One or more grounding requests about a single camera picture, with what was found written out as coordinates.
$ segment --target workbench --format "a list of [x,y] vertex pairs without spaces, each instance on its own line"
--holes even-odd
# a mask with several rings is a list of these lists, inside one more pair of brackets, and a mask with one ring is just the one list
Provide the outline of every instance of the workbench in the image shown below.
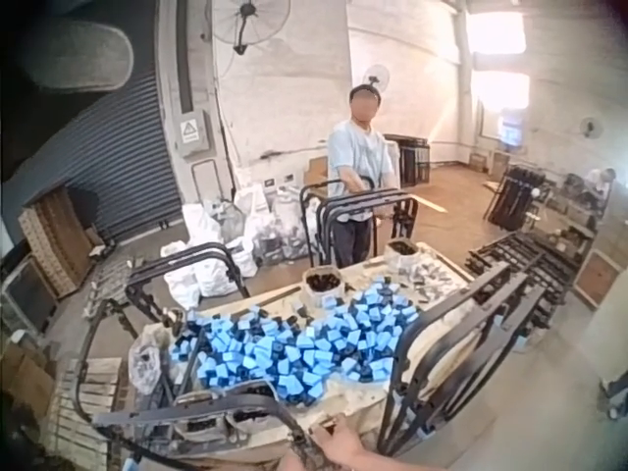
[[[419,242],[417,245],[419,248],[428,249],[433,253],[433,263],[440,266],[442,270],[447,271],[457,288],[463,288],[468,285],[472,278],[463,269],[427,244]],[[401,285],[399,293],[411,299],[422,310],[427,310],[440,302],[440,299],[430,303],[422,302],[421,296],[408,285],[406,277],[390,272],[385,256],[379,256],[361,264],[342,269],[341,272],[344,281],[349,284],[351,289],[366,289],[373,283],[376,277],[388,276],[391,277],[393,283]],[[324,318],[325,313],[323,309],[311,305],[304,291],[298,289],[300,285],[301,283],[295,283],[247,299],[218,306],[199,312],[197,316],[211,317],[215,314],[229,316],[257,304],[263,305],[263,308],[269,312],[271,317],[281,316],[287,319],[293,315],[292,306],[294,302],[300,301],[307,306],[309,315],[315,319]],[[346,293],[346,297],[352,296],[351,289]],[[291,294],[282,296],[282,293],[285,292],[291,292]],[[278,300],[267,303],[269,299],[273,298]],[[467,301],[467,303],[450,311],[441,321],[436,322],[421,334],[412,344],[409,351],[410,368],[406,370],[404,375],[411,375],[426,351],[464,318],[472,307],[473,302],[472,300]],[[471,333],[467,339],[455,346],[443,358],[437,368],[432,370],[429,375],[428,385],[421,392],[422,398],[429,397],[430,392],[447,377],[451,369],[457,366],[473,350],[478,336],[479,332]],[[307,409],[296,407],[293,410],[293,414],[299,425],[304,430],[308,430],[312,425],[342,412],[348,417],[353,427],[363,436],[365,442],[368,443],[372,440],[373,432],[381,424],[384,399],[387,393],[388,382],[384,384],[360,384],[348,382],[340,375],[332,375],[326,383],[326,392],[323,398]],[[282,456],[288,447],[287,439],[288,428],[278,425],[252,435],[248,444],[242,448],[213,454],[212,457],[240,463],[261,463]]]

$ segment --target fan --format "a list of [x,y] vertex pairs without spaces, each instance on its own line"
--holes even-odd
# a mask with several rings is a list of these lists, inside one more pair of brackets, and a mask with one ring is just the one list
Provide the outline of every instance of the fan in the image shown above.
[[380,93],[384,93],[386,87],[389,86],[390,79],[391,73],[389,70],[384,66],[376,65],[366,71],[362,83],[369,83],[375,86]]
[[580,133],[587,139],[597,139],[602,132],[602,123],[595,118],[585,118],[580,123]]
[[290,0],[214,0],[214,36],[238,56],[277,34],[288,20]]

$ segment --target dark pants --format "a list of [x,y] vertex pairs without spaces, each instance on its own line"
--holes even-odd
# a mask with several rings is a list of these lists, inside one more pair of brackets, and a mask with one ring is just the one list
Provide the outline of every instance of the dark pants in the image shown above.
[[363,262],[371,249],[371,220],[346,223],[334,221],[334,253],[338,268],[348,267]]

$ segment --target light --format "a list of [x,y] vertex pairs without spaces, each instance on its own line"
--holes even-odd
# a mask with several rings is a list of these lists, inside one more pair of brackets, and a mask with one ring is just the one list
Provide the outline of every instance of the light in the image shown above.
[[522,110],[530,104],[530,77],[510,72],[474,72],[473,92],[491,111]]
[[469,48],[480,54],[521,54],[526,50],[526,32],[520,13],[496,12],[470,15],[467,23]]

